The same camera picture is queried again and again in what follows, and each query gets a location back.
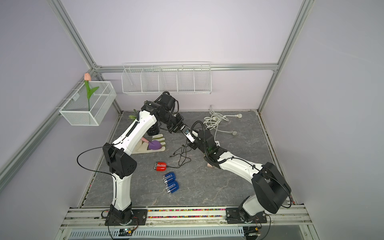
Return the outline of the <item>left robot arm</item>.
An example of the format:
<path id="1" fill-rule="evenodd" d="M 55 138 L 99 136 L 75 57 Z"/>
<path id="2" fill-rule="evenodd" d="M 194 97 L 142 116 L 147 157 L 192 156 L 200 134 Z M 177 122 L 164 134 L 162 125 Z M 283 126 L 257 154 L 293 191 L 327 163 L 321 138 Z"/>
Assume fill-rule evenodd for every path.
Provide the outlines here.
<path id="1" fill-rule="evenodd" d="M 131 178 L 137 168 L 137 162 L 131 157 L 136 145 L 144 137 L 158 133 L 158 123 L 167 126 L 169 133 L 176 133 L 183 118 L 175 112 L 178 101 L 167 91 L 163 92 L 155 101 L 146 101 L 136 114 L 136 119 L 112 144 L 105 143 L 102 147 L 108 172 L 97 171 L 112 176 L 114 183 L 114 197 L 108 215 L 106 226 L 129 225 L 140 223 L 134 220 L 131 200 Z"/>

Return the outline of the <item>red electric shaver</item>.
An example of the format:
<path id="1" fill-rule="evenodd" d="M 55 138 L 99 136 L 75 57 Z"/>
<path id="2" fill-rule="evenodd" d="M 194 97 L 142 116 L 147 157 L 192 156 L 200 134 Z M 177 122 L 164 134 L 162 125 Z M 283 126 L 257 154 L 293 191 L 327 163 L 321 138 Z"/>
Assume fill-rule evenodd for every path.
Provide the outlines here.
<path id="1" fill-rule="evenodd" d="M 158 172 L 163 172 L 167 169 L 167 164 L 164 162 L 156 162 L 154 169 Z"/>

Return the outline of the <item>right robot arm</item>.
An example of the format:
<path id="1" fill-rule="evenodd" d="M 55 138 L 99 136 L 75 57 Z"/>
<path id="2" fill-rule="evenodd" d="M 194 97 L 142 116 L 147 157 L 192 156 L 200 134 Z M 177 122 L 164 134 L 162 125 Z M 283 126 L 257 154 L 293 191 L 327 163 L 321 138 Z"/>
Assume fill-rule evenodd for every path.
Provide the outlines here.
<path id="1" fill-rule="evenodd" d="M 237 157 L 217 145 L 208 129 L 203 127 L 195 131 L 196 125 L 202 126 L 203 122 L 194 122 L 187 134 L 191 148 L 199 149 L 211 166 L 236 174 L 251 183 L 254 188 L 254 195 L 247 197 L 239 205 L 238 215 L 234 220 L 250 223 L 259 213 L 275 214 L 284 207 L 285 200 L 291 198 L 292 190 L 274 164 L 256 164 Z"/>

